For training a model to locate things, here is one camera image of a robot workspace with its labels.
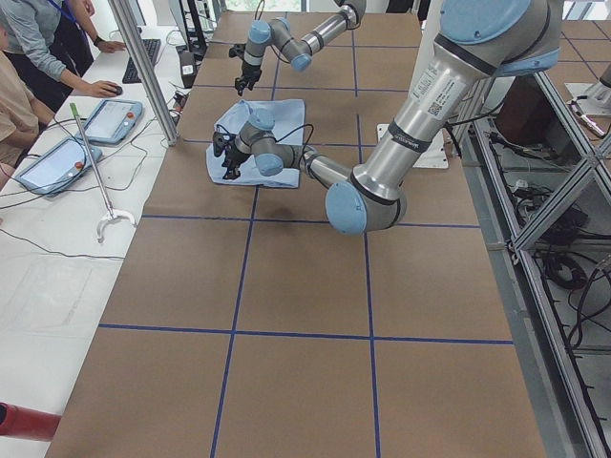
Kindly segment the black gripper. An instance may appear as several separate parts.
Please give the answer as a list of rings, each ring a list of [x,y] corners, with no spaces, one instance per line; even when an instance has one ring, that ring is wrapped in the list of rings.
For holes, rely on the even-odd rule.
[[[242,75],[234,81],[234,87],[238,95],[243,95],[245,89],[252,91],[260,81],[262,74],[262,62],[251,64],[244,60],[242,62]]]
[[[224,155],[222,167],[225,169],[223,179],[234,180],[241,176],[240,167],[248,160],[248,154],[242,153],[235,144],[229,153]]]

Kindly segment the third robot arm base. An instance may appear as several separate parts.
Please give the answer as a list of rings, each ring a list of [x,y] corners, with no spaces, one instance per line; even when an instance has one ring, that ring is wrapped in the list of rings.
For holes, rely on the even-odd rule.
[[[565,83],[570,103],[581,115],[610,116],[610,66],[596,83]]]

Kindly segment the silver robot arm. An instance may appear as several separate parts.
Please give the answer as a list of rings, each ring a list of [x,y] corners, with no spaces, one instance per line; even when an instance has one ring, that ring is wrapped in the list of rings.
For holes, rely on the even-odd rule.
[[[235,79],[234,87],[239,96],[245,89],[252,90],[262,76],[262,64],[268,48],[275,48],[279,59],[297,72],[303,72],[312,62],[315,53],[345,31],[358,28],[366,13],[366,1],[336,1],[338,11],[302,38],[295,38],[285,18],[269,21],[254,20],[248,31],[247,41],[235,44],[229,50],[230,57],[242,61],[242,74]]]
[[[390,228],[407,209],[405,175],[475,82],[538,73],[557,63],[561,16],[559,1],[444,2],[432,57],[363,164],[347,168],[311,147],[281,143],[266,110],[254,111],[236,134],[215,133],[213,153],[229,180],[246,161],[266,177],[290,168],[317,180],[327,190],[327,219],[340,233]]]

